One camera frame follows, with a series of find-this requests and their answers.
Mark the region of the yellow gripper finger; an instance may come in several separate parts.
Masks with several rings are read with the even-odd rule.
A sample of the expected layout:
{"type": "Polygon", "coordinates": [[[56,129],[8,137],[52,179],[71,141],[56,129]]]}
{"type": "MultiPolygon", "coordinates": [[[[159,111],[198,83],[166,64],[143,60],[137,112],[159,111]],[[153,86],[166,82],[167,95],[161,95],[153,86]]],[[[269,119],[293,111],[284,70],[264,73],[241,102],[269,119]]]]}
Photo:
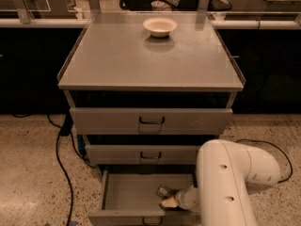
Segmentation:
{"type": "Polygon", "coordinates": [[[162,200],[160,206],[164,209],[174,209],[178,207],[177,202],[173,197],[162,200]]]}

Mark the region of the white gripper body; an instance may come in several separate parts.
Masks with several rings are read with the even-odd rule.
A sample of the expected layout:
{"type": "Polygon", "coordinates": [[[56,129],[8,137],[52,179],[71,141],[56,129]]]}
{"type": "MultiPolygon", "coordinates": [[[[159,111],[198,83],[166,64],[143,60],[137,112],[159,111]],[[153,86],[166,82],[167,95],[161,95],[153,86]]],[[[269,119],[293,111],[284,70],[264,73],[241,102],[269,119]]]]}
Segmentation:
{"type": "Polygon", "coordinates": [[[177,205],[183,210],[193,210],[198,207],[198,189],[189,187],[181,189],[176,193],[177,205]]]}

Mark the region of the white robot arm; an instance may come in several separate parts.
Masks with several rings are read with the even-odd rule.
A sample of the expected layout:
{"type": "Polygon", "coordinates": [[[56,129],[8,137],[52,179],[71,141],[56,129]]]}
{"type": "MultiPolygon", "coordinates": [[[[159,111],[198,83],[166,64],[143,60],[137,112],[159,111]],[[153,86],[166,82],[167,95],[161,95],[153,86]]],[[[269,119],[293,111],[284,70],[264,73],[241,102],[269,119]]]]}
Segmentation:
{"type": "Polygon", "coordinates": [[[214,139],[198,150],[196,177],[196,187],[178,191],[160,206],[198,209],[201,226],[257,226],[247,189],[276,185],[280,168],[263,149],[214,139]]]}

